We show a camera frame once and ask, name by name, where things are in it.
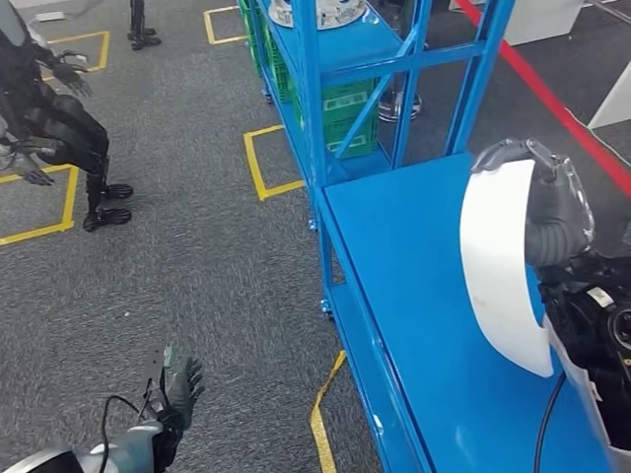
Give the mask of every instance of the black humanoid robot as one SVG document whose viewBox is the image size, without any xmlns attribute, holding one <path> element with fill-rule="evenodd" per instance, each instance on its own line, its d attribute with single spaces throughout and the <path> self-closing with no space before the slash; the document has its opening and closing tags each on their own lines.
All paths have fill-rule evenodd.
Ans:
<svg viewBox="0 0 631 473">
<path fill-rule="evenodd" d="M 104 200 L 133 194 L 128 185 L 106 183 L 107 132 L 78 99 L 57 95 L 42 79 L 39 65 L 75 95 L 90 95 L 90 87 L 78 74 L 87 71 L 66 62 L 72 55 L 76 54 L 57 56 L 45 42 L 36 42 L 9 0 L 0 0 L 0 116 L 7 123 L 2 128 L 8 132 L 0 136 L 0 145 L 23 159 L 37 155 L 49 165 L 72 165 L 87 172 L 88 215 L 83 228 L 88 232 L 125 224 L 131 212 L 101 207 Z"/>
<path fill-rule="evenodd" d="M 131 26 L 128 39 L 131 49 L 140 51 L 144 46 L 157 46 L 162 41 L 155 35 L 155 30 L 144 27 L 144 0 L 131 0 Z"/>
</svg>

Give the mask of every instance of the white paper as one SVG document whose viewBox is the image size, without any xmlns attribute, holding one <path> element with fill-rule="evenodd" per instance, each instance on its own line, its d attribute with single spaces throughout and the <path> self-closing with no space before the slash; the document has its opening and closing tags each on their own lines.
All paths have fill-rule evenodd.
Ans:
<svg viewBox="0 0 631 473">
<path fill-rule="evenodd" d="M 534 316 L 526 281 L 524 240 L 534 162 L 472 174 L 460 222 L 462 266 L 482 333 L 516 365 L 553 374 L 548 331 Z"/>
</svg>

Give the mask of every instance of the metal stand base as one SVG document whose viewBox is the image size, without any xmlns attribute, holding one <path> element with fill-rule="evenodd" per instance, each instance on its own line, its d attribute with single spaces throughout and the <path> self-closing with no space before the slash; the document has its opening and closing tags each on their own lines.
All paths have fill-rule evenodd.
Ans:
<svg viewBox="0 0 631 473">
<path fill-rule="evenodd" d="M 401 116 L 401 106 L 402 104 L 402 91 L 399 93 L 396 93 L 392 89 L 385 91 L 379 100 L 379 118 L 388 123 L 396 123 L 399 121 L 399 117 Z M 415 95 L 412 104 L 411 119 L 418 116 L 422 107 L 423 102 L 418 94 Z"/>
</svg>

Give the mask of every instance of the white object on shelf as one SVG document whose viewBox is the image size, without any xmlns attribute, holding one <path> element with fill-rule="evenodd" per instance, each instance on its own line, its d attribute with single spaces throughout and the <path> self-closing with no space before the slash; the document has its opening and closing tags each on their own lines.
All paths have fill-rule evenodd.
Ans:
<svg viewBox="0 0 631 473">
<path fill-rule="evenodd" d="M 548 331 L 534 316 L 524 253 L 534 162 L 506 163 L 472 174 L 460 222 L 466 290 L 482 333 L 494 348 L 540 376 L 553 374 Z"/>
<path fill-rule="evenodd" d="M 316 0 L 316 8 L 318 30 L 331 30 L 352 23 L 365 13 L 367 7 L 365 0 Z M 272 0 L 268 11 L 274 23 L 293 28 L 291 0 Z"/>
</svg>

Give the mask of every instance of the blue shelving rack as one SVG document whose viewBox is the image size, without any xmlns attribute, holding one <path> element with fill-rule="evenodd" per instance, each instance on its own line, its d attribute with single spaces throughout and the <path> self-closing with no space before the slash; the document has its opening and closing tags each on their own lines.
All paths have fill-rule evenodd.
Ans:
<svg viewBox="0 0 631 473">
<path fill-rule="evenodd" d="M 534 442 L 553 379 L 511 364 L 481 333 L 466 293 L 459 220 L 471 157 L 466 146 L 514 0 L 488 0 L 474 40 L 423 50 L 431 0 L 417 0 L 401 39 L 373 9 L 344 28 L 318 32 L 315 1 L 292 1 L 294 28 L 272 22 L 256 0 L 296 83 L 303 129 L 281 103 L 254 15 L 264 87 L 306 184 L 330 310 L 385 471 L 519 473 Z M 443 154 L 402 165 L 420 71 L 467 60 Z M 386 87 L 405 75 L 394 147 L 340 156 Z M 325 87 L 380 78 L 342 145 L 325 148 Z M 333 253 L 344 282 L 334 284 Z M 577 397 L 565 388 L 546 433 L 542 471 L 605 472 Z"/>
</svg>

